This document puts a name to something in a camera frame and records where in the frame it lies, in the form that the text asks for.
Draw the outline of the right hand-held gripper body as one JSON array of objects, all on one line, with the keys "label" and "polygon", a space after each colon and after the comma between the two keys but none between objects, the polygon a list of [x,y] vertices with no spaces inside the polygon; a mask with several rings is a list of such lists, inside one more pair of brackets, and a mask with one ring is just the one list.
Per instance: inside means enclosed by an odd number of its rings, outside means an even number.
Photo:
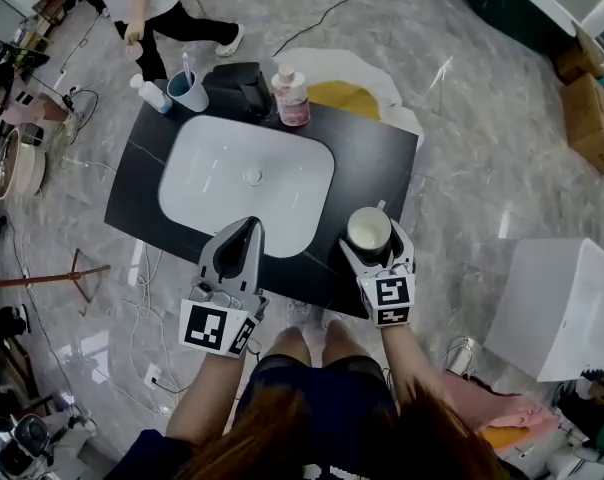
[{"label": "right hand-held gripper body", "polygon": [[410,263],[357,277],[361,299],[376,327],[405,325],[415,304],[415,273]]}]

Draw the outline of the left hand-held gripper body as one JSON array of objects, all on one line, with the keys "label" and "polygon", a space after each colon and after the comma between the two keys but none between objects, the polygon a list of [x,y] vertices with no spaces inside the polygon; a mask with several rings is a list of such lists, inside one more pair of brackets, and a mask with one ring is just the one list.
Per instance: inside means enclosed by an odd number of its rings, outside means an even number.
[{"label": "left hand-held gripper body", "polygon": [[238,358],[261,323],[268,300],[258,288],[259,265],[249,263],[228,278],[203,264],[191,299],[181,301],[180,344]]}]

